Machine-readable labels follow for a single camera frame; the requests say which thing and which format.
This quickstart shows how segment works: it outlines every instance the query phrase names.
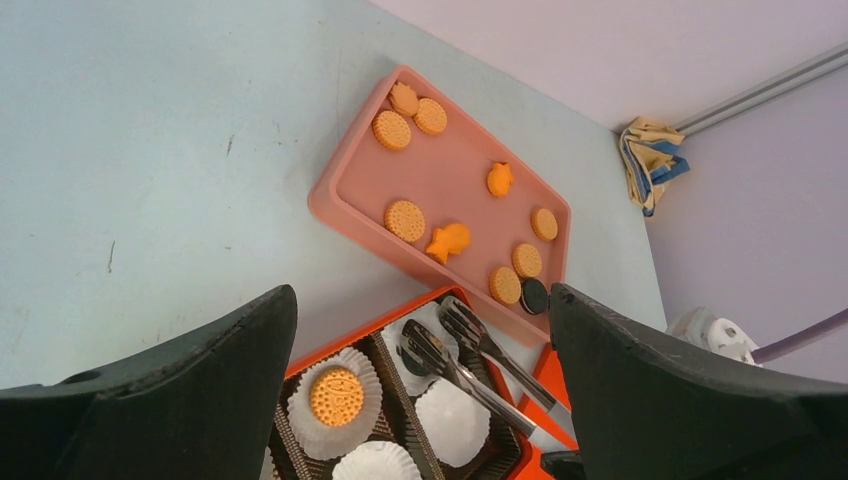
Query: tongs handle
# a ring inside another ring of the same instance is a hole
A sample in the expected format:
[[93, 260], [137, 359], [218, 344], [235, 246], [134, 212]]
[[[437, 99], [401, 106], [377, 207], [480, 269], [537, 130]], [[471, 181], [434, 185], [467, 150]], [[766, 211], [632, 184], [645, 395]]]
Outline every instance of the tongs handle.
[[537, 425], [529, 417], [521, 413], [500, 395], [492, 391], [485, 384], [477, 380], [465, 367], [456, 365], [462, 372], [462, 378], [469, 388], [465, 390], [472, 398], [480, 402], [489, 411], [499, 415], [509, 426], [523, 433], [527, 440], [543, 453], [564, 452], [568, 448], [548, 433], [544, 428]]
[[577, 436], [574, 433], [574, 422], [571, 420], [571, 412], [568, 411], [568, 408], [551, 395], [548, 389], [539, 383], [538, 380], [518, 366], [512, 357], [503, 352], [502, 349], [499, 348], [499, 350], [501, 350], [501, 355], [498, 355], [500, 358], [490, 358], [490, 360], [503, 367], [510, 376], [515, 378], [521, 386], [521, 389], [524, 390], [524, 393], [526, 393], [533, 402], [542, 407], [551, 420], [553, 420], [554, 423], [562, 429], [562, 431], [567, 433], [569, 437], [576, 439]]

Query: white paper cupcake liner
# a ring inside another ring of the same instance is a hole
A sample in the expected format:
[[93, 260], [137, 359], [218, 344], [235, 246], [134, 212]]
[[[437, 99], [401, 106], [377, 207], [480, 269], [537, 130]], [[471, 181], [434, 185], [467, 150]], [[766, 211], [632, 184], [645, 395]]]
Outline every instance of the white paper cupcake liner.
[[474, 459], [489, 436], [489, 411], [444, 379], [415, 402], [415, 412], [436, 457], [454, 468]]
[[383, 328], [380, 335], [383, 337], [383, 341], [386, 342], [386, 347], [389, 349], [389, 355], [391, 355], [392, 362], [394, 362], [395, 368], [397, 368], [398, 374], [400, 375], [400, 380], [403, 383], [404, 388], [406, 388], [406, 393], [408, 393], [410, 397], [417, 397], [418, 395], [426, 392], [427, 387], [429, 387], [430, 384], [435, 382], [439, 377], [435, 375], [419, 377], [418, 375], [410, 372], [406, 368], [406, 365], [403, 364], [403, 359], [400, 356], [398, 347], [401, 343], [403, 326], [406, 324], [407, 320], [410, 319], [417, 320], [418, 323], [424, 325], [428, 330], [430, 330], [436, 338], [445, 344], [445, 347], [447, 347], [448, 352], [450, 352], [453, 358], [459, 357], [459, 345], [456, 343], [456, 339], [453, 338], [453, 335], [448, 333], [448, 331], [445, 330], [445, 327], [439, 323], [439, 304], [436, 302], [426, 303], [417, 310], [395, 320]]
[[345, 455], [333, 469], [333, 480], [421, 480], [412, 456], [392, 442], [366, 442]]
[[278, 480], [279, 478], [280, 474], [277, 472], [277, 467], [274, 466], [274, 459], [271, 457], [271, 449], [265, 447], [265, 460], [262, 462], [259, 480]]
[[[329, 368], [342, 367], [353, 372], [365, 391], [362, 411], [350, 423], [330, 427], [321, 423], [312, 413], [310, 393], [312, 384]], [[374, 366], [364, 354], [351, 347], [310, 367], [300, 378], [297, 388], [289, 397], [289, 423], [295, 440], [303, 452], [316, 460], [330, 460], [352, 452], [368, 440], [383, 402], [383, 389]]]

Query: table surface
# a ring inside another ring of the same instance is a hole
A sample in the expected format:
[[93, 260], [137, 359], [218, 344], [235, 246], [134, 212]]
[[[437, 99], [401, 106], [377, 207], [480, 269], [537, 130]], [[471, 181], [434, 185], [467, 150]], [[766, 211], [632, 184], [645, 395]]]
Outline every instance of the table surface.
[[306, 204], [401, 63], [570, 203], [568, 283], [665, 327], [614, 135], [363, 0], [12, 2], [0, 53], [0, 388], [118, 360], [278, 284], [298, 297], [295, 357], [426, 291]]

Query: orange tray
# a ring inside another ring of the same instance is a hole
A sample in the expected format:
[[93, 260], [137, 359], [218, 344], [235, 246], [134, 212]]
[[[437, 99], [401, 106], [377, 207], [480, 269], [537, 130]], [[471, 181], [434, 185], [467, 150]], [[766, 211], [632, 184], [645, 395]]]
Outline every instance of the orange tray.
[[[435, 300], [439, 299], [440, 297], [443, 297], [443, 296], [448, 295], [448, 294], [456, 296], [463, 303], [465, 303], [469, 307], [472, 307], [472, 310], [473, 310], [473, 306], [468, 301], [468, 296], [466, 295], [465, 291], [462, 288], [460, 288], [458, 286], [448, 286], [448, 287], [438, 288], [436, 290], [433, 290], [430, 293], [426, 293], [424, 295], [421, 295], [420, 297], [418, 297], [418, 298], [416, 298], [416, 299], [414, 299], [414, 300], [392, 310], [391, 312], [388, 312], [387, 314], [385, 314], [382, 317], [374, 320], [373, 322], [368, 323], [366, 325], [363, 325], [359, 329], [354, 330], [354, 331], [350, 332], [349, 334], [347, 334], [343, 337], [340, 337], [340, 338], [324, 345], [321, 348], [316, 349], [312, 353], [309, 353], [309, 354], [297, 359], [295, 362], [290, 364], [288, 369], [286, 370], [286, 379], [294, 377], [295, 375], [303, 372], [304, 370], [306, 370], [307, 368], [309, 368], [313, 364], [320, 362], [321, 360], [328, 357], [329, 355], [331, 355], [335, 352], [338, 352], [339, 350], [342, 350], [343, 348], [356, 343], [357, 341], [367, 337], [368, 335], [373, 334], [374, 332], [380, 330], [381, 328], [392, 323], [393, 321], [395, 321], [395, 320], [397, 320], [401, 317], [404, 317], [404, 316], [408, 315], [409, 313], [417, 310], [418, 308], [427, 304], [428, 302], [435, 301]], [[495, 390], [507, 402], [515, 405], [515, 402], [513, 401], [512, 396], [509, 393], [509, 388], [507, 387], [506, 382], [504, 381], [504, 378], [503, 378], [503, 375], [501, 374], [500, 369], [498, 369], [497, 366], [493, 365], [488, 360], [484, 359], [484, 363], [488, 367], [488, 371], [491, 375], [492, 383], [494, 384]], [[515, 466], [515, 468], [513, 469], [513, 471], [510, 473], [510, 475], [507, 478], [509, 478], [509, 479], [528, 478], [528, 477], [525, 477], [522, 472], [526, 471], [528, 466], [531, 466], [531, 465], [528, 465], [528, 463], [531, 461], [531, 455], [532, 455], [532, 452], [533, 452], [533, 447], [530, 445], [530, 443], [527, 441], [527, 439], [524, 438], [523, 436], [516, 434], [515, 437], [516, 437], [516, 440], [518, 441], [518, 443], [520, 444], [521, 459], [519, 460], [518, 464]]]
[[[381, 146], [371, 131], [375, 115], [390, 108], [387, 95], [396, 81], [420, 97], [433, 98], [448, 115], [447, 129], [436, 136], [407, 119], [412, 141], [397, 152]], [[509, 194], [501, 198], [486, 188], [495, 162], [509, 164], [515, 177]], [[386, 208], [400, 199], [417, 204], [427, 221], [424, 237], [414, 244], [383, 227]], [[496, 267], [511, 267], [513, 249], [527, 242], [542, 255], [545, 267], [539, 280], [545, 285], [562, 281], [571, 209], [530, 167], [411, 68], [398, 67], [374, 88], [312, 190], [309, 207], [320, 220], [425, 285], [461, 286], [483, 318], [521, 343], [550, 341], [547, 314], [533, 316], [520, 305], [501, 305], [489, 296], [488, 279]], [[558, 220], [553, 242], [533, 233], [530, 214], [538, 207], [551, 210]], [[443, 266], [424, 249], [434, 227], [453, 222], [470, 228], [472, 243]]]
[[[542, 349], [542, 355], [539, 356], [539, 363], [536, 364], [536, 369], [533, 371], [533, 376], [539, 380], [539, 383], [545, 386], [557, 400], [563, 405], [571, 409], [571, 402], [568, 400], [568, 391], [565, 389], [565, 378], [562, 375], [562, 367], [559, 364], [559, 357], [548, 343]], [[518, 409], [530, 417], [539, 426], [547, 430], [551, 435], [556, 437], [563, 445], [570, 449], [577, 449], [577, 442], [567, 433], [563, 432], [551, 418], [539, 408], [538, 405], [530, 401], [527, 395], [521, 399], [518, 404]], [[530, 447], [532, 454], [530, 461], [524, 466], [521, 472], [516, 477], [519, 480], [536, 480], [540, 478], [549, 478], [549, 475], [542, 470], [542, 451], [536, 447]]]

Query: crumpled cloth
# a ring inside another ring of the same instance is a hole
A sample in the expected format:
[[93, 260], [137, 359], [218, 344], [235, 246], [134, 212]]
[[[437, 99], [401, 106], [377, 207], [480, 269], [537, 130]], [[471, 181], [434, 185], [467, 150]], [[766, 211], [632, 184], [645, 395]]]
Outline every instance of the crumpled cloth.
[[638, 117], [618, 140], [627, 167], [630, 198], [646, 217], [654, 215], [668, 182], [689, 171], [686, 159], [677, 156], [685, 135], [659, 122]]

